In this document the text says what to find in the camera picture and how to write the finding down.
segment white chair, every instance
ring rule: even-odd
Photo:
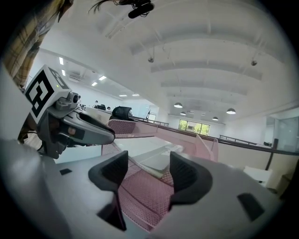
[[[255,169],[248,166],[245,166],[244,173],[252,177],[254,180],[260,182],[261,185],[266,187],[267,182],[269,181],[272,170],[263,170],[263,169]]]

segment window frame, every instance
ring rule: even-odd
[[[186,121],[186,122],[187,122],[185,129],[180,129],[180,128],[179,128],[181,121]],[[188,122],[195,123],[195,124],[201,124],[200,132],[199,132],[199,133],[196,133],[196,132],[194,132],[194,131],[187,131]],[[201,134],[201,130],[202,130],[202,126],[203,126],[203,125],[207,125],[207,126],[209,126],[209,130],[208,130],[208,132],[207,132],[207,135],[205,135],[205,134]],[[182,130],[182,131],[186,131],[186,132],[191,132],[191,133],[195,133],[195,134],[203,135],[203,136],[209,136],[209,134],[210,134],[210,129],[211,129],[211,125],[203,124],[203,123],[199,123],[199,122],[194,122],[194,121],[190,121],[190,120],[185,120],[185,119],[180,119],[180,120],[179,120],[179,123],[178,123],[178,129],[179,129],[179,130]]]

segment hair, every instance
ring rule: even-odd
[[[93,9],[93,13],[96,13],[97,11],[100,11],[100,6],[104,3],[104,2],[113,2],[115,5],[118,5],[120,0],[101,0],[101,1],[98,1],[96,4],[94,4],[90,9],[92,10]]]

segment ceiling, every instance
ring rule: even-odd
[[[138,89],[141,96],[159,107],[167,105],[168,112],[175,115],[199,111],[217,116],[220,121],[233,119],[225,114],[227,109],[246,101],[251,91],[275,77],[272,69],[284,65],[284,39],[275,22],[255,1],[152,2],[155,9],[147,17],[130,19],[131,6],[109,2],[102,5],[100,12],[87,14],[93,1],[77,0],[55,27],[69,32],[73,28],[77,41],[90,32],[88,40],[97,40],[98,48],[107,49],[101,51],[105,56],[120,55],[120,62],[113,62],[115,72],[110,71],[112,79],[120,83],[116,95],[129,95]],[[126,65],[122,77],[117,77],[122,64],[130,62],[134,67],[129,69]],[[67,72],[83,76],[90,84],[106,74],[110,66],[92,73],[68,63]],[[107,87],[111,93],[113,84],[107,79],[97,87],[105,91]],[[182,103],[183,109],[174,108],[176,102]]]
[[[63,59],[64,64],[61,65],[59,62],[59,55],[43,49],[39,51],[37,57],[43,64],[56,69],[59,73],[61,73],[61,70],[64,70],[67,79],[77,84],[92,87],[95,90],[119,99],[140,98],[139,96],[132,96],[132,94],[135,94],[133,91],[109,78],[100,81],[99,78],[104,75],[101,71],[90,69],[88,66],[83,66],[67,59]]]

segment pendant light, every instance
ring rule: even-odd
[[[233,108],[229,108],[229,109],[226,111],[226,113],[228,113],[228,114],[235,114],[235,109],[233,109]]]
[[[176,107],[176,108],[183,108],[182,104],[179,103],[179,102],[175,103],[174,107]]]

